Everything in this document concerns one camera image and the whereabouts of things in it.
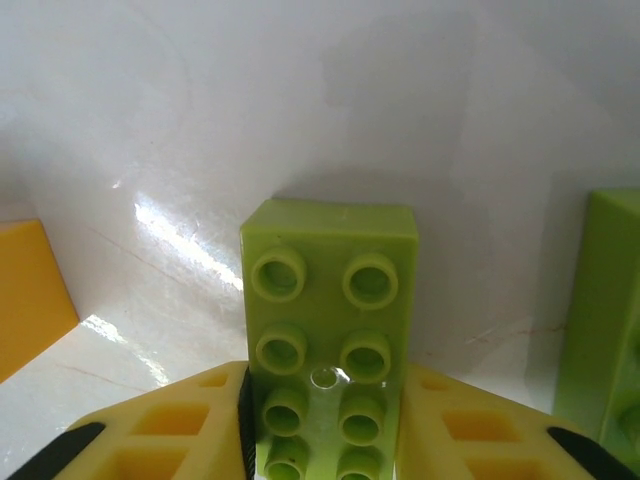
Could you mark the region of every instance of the lime green lego brick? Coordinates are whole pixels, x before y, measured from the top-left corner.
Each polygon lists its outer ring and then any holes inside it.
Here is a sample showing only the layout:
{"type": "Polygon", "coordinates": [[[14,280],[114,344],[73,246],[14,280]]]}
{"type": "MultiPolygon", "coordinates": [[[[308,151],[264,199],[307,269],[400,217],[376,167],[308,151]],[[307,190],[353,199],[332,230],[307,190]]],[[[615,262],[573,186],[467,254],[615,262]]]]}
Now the lime green lego brick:
{"type": "Polygon", "coordinates": [[[411,209],[268,200],[241,235],[259,472],[391,480],[418,251],[411,209]]]}
{"type": "Polygon", "coordinates": [[[589,200],[554,413],[640,474],[640,190],[589,200]]]}

